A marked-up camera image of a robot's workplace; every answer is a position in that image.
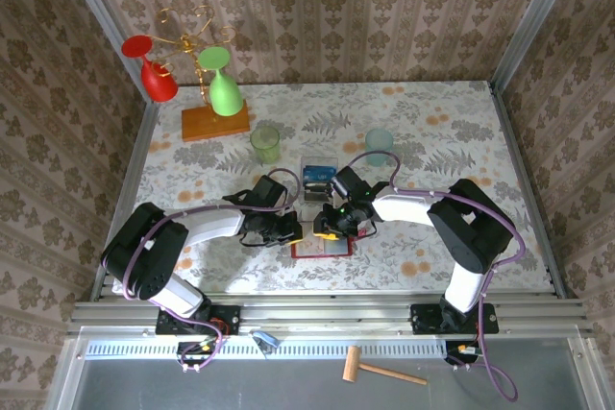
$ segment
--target mallet head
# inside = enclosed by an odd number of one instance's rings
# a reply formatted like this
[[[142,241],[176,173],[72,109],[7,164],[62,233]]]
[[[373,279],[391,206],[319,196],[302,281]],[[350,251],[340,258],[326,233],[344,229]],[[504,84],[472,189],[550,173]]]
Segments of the mallet head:
[[[346,356],[346,365],[344,365],[344,375],[342,375],[344,381],[350,381],[351,383],[357,381],[360,358],[361,348],[359,346],[350,346],[348,348],[348,355]]]

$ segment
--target wooden hammer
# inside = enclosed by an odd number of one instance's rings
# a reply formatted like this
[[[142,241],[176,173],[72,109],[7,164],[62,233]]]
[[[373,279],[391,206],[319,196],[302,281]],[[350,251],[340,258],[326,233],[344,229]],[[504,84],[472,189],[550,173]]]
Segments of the wooden hammer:
[[[423,385],[427,384],[426,379],[418,378],[410,374],[400,374],[399,372],[395,372],[394,370],[383,369],[382,367],[376,367],[374,365],[361,364],[359,362],[360,357],[360,347],[350,346],[348,348],[348,355],[346,356],[346,365],[344,366],[344,375],[342,375],[342,378],[345,381],[350,381],[351,383],[354,383],[355,381],[357,381],[358,369],[363,369],[368,372],[373,372],[374,374],[384,374],[386,376],[403,379],[411,383]]]

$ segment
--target table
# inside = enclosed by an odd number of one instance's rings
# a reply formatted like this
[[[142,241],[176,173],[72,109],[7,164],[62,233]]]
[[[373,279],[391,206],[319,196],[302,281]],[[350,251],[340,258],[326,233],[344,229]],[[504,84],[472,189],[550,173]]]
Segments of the table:
[[[299,173],[302,156],[338,157],[339,166],[364,150],[375,127],[394,133],[402,159],[397,184],[446,189],[470,178],[513,219],[528,244],[524,259],[501,269],[492,288],[552,292],[540,243],[515,174],[494,101],[485,82],[247,85],[252,128],[281,134],[276,167]],[[249,134],[182,142],[181,111],[202,104],[197,87],[183,87],[161,105],[135,205],[186,208],[252,188],[273,166],[260,165]],[[387,180],[391,165],[361,160],[370,183]],[[276,180],[294,187],[291,178]],[[207,294],[441,293],[454,262],[433,228],[386,223],[354,244],[350,257],[296,260],[288,247],[248,249],[237,238],[185,248],[177,273]],[[511,244],[505,255],[516,249]]]

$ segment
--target wooden base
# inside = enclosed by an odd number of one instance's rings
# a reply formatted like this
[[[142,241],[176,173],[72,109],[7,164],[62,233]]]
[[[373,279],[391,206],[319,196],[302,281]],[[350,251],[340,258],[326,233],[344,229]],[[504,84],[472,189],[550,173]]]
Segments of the wooden base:
[[[197,141],[226,134],[248,132],[249,130],[250,119],[246,100],[243,100],[241,111],[229,117],[216,114],[211,105],[182,111],[183,141]]]

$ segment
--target cable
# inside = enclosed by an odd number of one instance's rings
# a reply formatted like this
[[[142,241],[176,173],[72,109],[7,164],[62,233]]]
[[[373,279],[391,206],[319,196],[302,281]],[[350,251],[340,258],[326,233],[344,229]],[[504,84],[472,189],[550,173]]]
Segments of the cable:
[[[480,289],[480,295],[479,295],[479,346],[480,346],[480,349],[482,350],[482,360],[483,360],[484,363],[482,363],[482,364],[474,364],[473,365],[474,367],[476,367],[476,366],[484,367],[487,370],[487,374],[489,375],[489,379],[491,380],[491,383],[493,384],[493,386],[496,388],[498,393],[503,398],[505,398],[509,402],[517,401],[517,399],[519,398],[519,393],[517,392],[517,387],[515,386],[514,382],[512,381],[512,378],[510,378],[510,376],[508,376],[502,369],[499,369],[499,368],[491,365],[491,363],[489,362],[489,357],[488,357],[488,354],[487,354],[487,346],[486,346],[485,339],[484,339],[484,328],[483,328],[482,313],[483,313],[483,308],[484,308],[484,306],[483,306],[484,305],[484,299],[487,296],[487,288],[489,287],[489,284],[491,283],[491,280],[492,280],[493,276],[495,275],[495,272],[496,272],[497,268],[499,268],[500,266],[503,266],[505,264],[508,264],[508,263],[513,263],[513,262],[521,259],[526,254],[526,243],[524,242],[523,237],[521,236],[519,231],[517,231],[517,229],[505,219],[505,217],[503,217],[499,213],[493,211],[491,208],[489,208],[489,207],[487,207],[487,206],[485,206],[483,204],[479,204],[478,202],[472,201],[470,199],[466,199],[465,197],[457,196],[456,194],[451,194],[450,192],[430,191],[428,189],[400,189],[400,188],[398,188],[397,186],[395,186],[395,177],[396,177],[397,173],[400,171],[402,163],[400,162],[400,159],[395,154],[393,154],[393,153],[390,153],[388,151],[369,151],[369,152],[366,152],[366,153],[363,153],[363,154],[360,154],[360,155],[356,156],[353,160],[351,160],[351,162],[348,164],[348,166],[353,165],[360,158],[365,157],[365,156],[369,156],[371,154],[385,154],[387,156],[392,157],[395,160],[396,166],[395,166],[395,170],[393,171],[393,173],[391,174],[391,177],[389,179],[389,185],[398,194],[401,194],[401,195],[404,195],[404,196],[410,196],[410,197],[434,197],[434,198],[435,197],[439,197],[439,198],[447,198],[447,199],[452,199],[454,201],[460,202],[462,204],[469,205],[469,206],[471,206],[471,207],[473,207],[473,208],[475,208],[477,210],[482,211],[483,213],[486,213],[487,215],[489,215],[490,217],[495,219],[508,232],[510,232],[512,234],[512,236],[515,238],[515,240],[519,244],[519,249],[517,250],[517,253],[515,255],[513,255],[513,256],[511,256],[509,258],[503,259],[502,261],[495,262],[495,263],[493,263],[491,265],[491,268],[489,269],[489,271],[486,274],[486,277],[485,277],[485,280],[484,280],[484,284],[482,285],[482,288]],[[512,385],[512,389],[513,389],[513,396],[512,397],[504,392],[504,389],[502,389],[502,386],[500,385],[500,383],[495,378],[494,371],[496,371],[497,373],[499,373],[502,376],[504,376],[504,378]]]
[[[470,347],[472,347],[473,345],[475,345],[475,344],[479,341],[479,334],[480,334],[480,330],[479,330],[479,323],[478,323],[478,322],[476,322],[476,323],[475,323],[475,329],[477,330],[477,334],[476,334],[476,335],[474,335],[474,339],[473,339],[470,343],[468,343],[467,345],[464,345],[466,348],[470,348]],[[459,350],[459,347],[460,347],[460,346],[461,346],[461,345],[459,345],[459,346],[457,346],[457,347],[454,347],[454,348],[450,348],[449,350],[447,350],[447,351],[446,351],[446,352],[447,352],[447,354],[448,354],[449,352],[453,352],[454,350]]]
[[[181,217],[187,216],[187,215],[192,215],[194,213],[201,213],[201,212],[204,212],[204,211],[210,211],[210,210],[215,210],[215,209],[223,209],[223,210],[225,210],[225,209],[226,210],[253,210],[253,211],[263,211],[263,212],[276,212],[276,211],[285,210],[285,209],[289,208],[290,206],[292,206],[294,204],[294,202],[297,200],[297,198],[299,197],[299,193],[301,191],[301,182],[299,180],[299,177],[293,171],[288,170],[287,168],[275,168],[275,169],[271,170],[271,172],[269,172],[268,175],[272,175],[272,174],[277,173],[277,172],[288,173],[289,175],[291,175],[293,177],[293,179],[295,180],[295,183],[297,185],[297,192],[295,194],[293,194],[292,196],[290,196],[290,198],[288,198],[288,200],[285,201],[285,203],[282,204],[282,205],[273,206],[273,207],[246,206],[246,205],[201,205],[201,206],[196,206],[194,208],[190,208],[188,210],[183,210],[183,211],[179,211],[177,213],[172,213],[172,214],[170,214],[168,216],[163,217],[160,221],[155,223],[152,226],[152,228],[143,236],[143,238],[139,242],[138,246],[136,247],[135,252],[131,256],[130,261],[126,265],[126,270],[124,271],[124,277],[122,278],[122,292],[123,292],[124,298],[126,300],[136,300],[136,297],[134,297],[134,296],[132,296],[130,294],[129,288],[128,288],[128,283],[129,283],[129,280],[130,280],[131,272],[135,268],[136,262],[138,261],[138,257],[140,256],[141,252],[145,248],[145,245],[147,244],[147,242],[149,242],[150,239],[156,234],[158,229],[160,229],[160,227],[162,225],[164,225],[165,223],[167,223],[168,221],[175,220],[177,218],[181,218]],[[107,269],[107,261],[106,260],[103,261],[103,266],[105,267],[105,269]],[[192,320],[192,319],[185,319],[182,316],[180,316],[179,314],[177,314],[177,313],[171,311],[170,309],[167,309],[164,306],[158,304],[157,302],[155,302],[155,301],[151,301],[151,302],[153,304],[157,305],[158,307],[165,309],[166,312],[170,316],[176,318],[180,322],[183,322],[183,323],[186,323],[186,324],[193,324],[193,325],[196,325],[196,326],[206,326],[208,328],[211,328],[213,331],[215,331],[215,333],[217,335],[215,348],[214,348],[213,352],[209,355],[209,357],[205,360],[205,362],[203,362],[203,364],[201,365],[201,368],[207,366],[207,364],[209,362],[211,362],[213,357],[222,348],[222,332],[220,331],[220,329],[217,326],[215,326],[214,324],[211,324],[209,322],[195,321],[195,320]],[[185,360],[185,351],[182,354],[182,362],[183,363],[184,363],[184,360]]]
[[[226,322],[224,322],[222,319],[217,318],[217,317],[212,317],[211,319],[209,319],[209,321],[212,324],[215,324],[218,328],[220,328],[220,330],[224,328],[225,334],[227,335],[231,334],[231,329],[229,328],[229,325]]]
[[[271,172],[269,172],[269,175],[272,175],[272,174],[277,173],[277,172],[285,172],[285,173],[290,174],[294,178],[294,180],[295,180],[295,182],[297,184],[297,192],[295,194],[293,194],[292,196],[290,196],[288,201],[285,204],[283,204],[283,205],[273,206],[273,207],[247,206],[247,205],[200,205],[200,206],[195,206],[194,208],[189,208],[187,210],[182,210],[182,211],[178,211],[176,213],[172,213],[170,215],[167,215],[167,216],[163,217],[160,221],[155,223],[152,226],[152,228],[143,236],[143,238],[139,242],[138,246],[136,247],[136,250],[133,253],[133,256],[131,257],[130,261],[126,265],[126,270],[124,271],[124,277],[122,278],[122,292],[123,292],[124,298],[126,300],[136,300],[136,297],[134,297],[134,296],[132,296],[130,294],[129,288],[128,288],[128,283],[129,283],[129,280],[130,280],[131,273],[132,273],[133,269],[135,268],[135,265],[136,265],[136,262],[138,260],[138,257],[141,254],[141,252],[143,251],[143,248],[145,248],[145,245],[147,244],[147,242],[149,242],[150,239],[154,236],[154,234],[156,234],[158,229],[160,229],[162,227],[162,225],[164,225],[168,221],[175,220],[175,219],[178,219],[178,218],[182,218],[182,217],[187,216],[187,215],[193,215],[195,213],[202,213],[204,211],[211,211],[211,210],[215,210],[215,209],[221,209],[221,210],[253,210],[253,211],[264,211],[264,212],[276,212],[276,211],[281,211],[281,210],[289,208],[297,200],[297,198],[299,197],[299,192],[300,192],[300,189],[301,189],[301,182],[299,181],[299,177],[297,177],[297,175],[294,172],[292,172],[291,170],[288,170],[286,168],[276,168],[276,169],[272,170]]]
[[[239,239],[239,243],[240,243],[241,245],[243,245],[244,247],[246,247],[246,248],[248,248],[248,249],[252,249],[252,248],[255,248],[255,247],[264,247],[265,245],[267,245],[267,244],[265,244],[264,242],[261,242],[261,243],[259,243],[259,244],[247,244],[247,243],[245,243],[245,242],[243,241],[243,240],[246,238],[246,236],[247,236],[247,235],[248,235],[248,234],[243,234],[243,235],[241,236],[241,238]]]
[[[363,239],[366,239],[367,237],[372,237],[376,235],[376,233],[378,232],[378,228],[376,228],[376,223],[374,223],[373,221],[371,223],[372,223],[372,228],[374,228],[374,230],[370,232],[369,234],[365,234],[365,235],[361,235],[360,237],[357,237],[356,239],[354,239],[355,242],[357,240],[363,240]]]
[[[223,335],[222,335],[222,331],[220,331],[220,328],[218,328],[217,326],[215,326],[212,323],[209,322],[205,322],[205,321],[195,321],[193,319],[185,319],[182,316],[180,316],[179,314],[177,314],[176,312],[173,312],[172,310],[164,307],[163,305],[155,302],[155,301],[151,301],[151,303],[155,304],[156,306],[158,306],[159,308],[163,309],[164,311],[166,311],[166,313],[171,316],[174,317],[175,319],[177,319],[180,322],[183,322],[184,324],[193,324],[194,326],[206,326],[207,328],[212,329],[215,334],[216,334],[216,340],[215,340],[215,348],[213,348],[213,351],[211,352],[211,354],[209,355],[209,357],[207,359],[205,359],[205,361],[200,365],[200,368],[206,367],[207,364],[209,362],[211,362],[211,360],[213,360],[213,357],[215,357],[215,355],[220,352],[220,350],[222,349],[222,340],[223,340]],[[195,343],[193,347],[191,348],[186,348],[183,352],[182,352],[182,356],[180,357],[180,363],[183,365],[185,363],[185,357],[186,355],[194,350],[194,348],[198,345],[200,345],[201,342],[199,343]]]

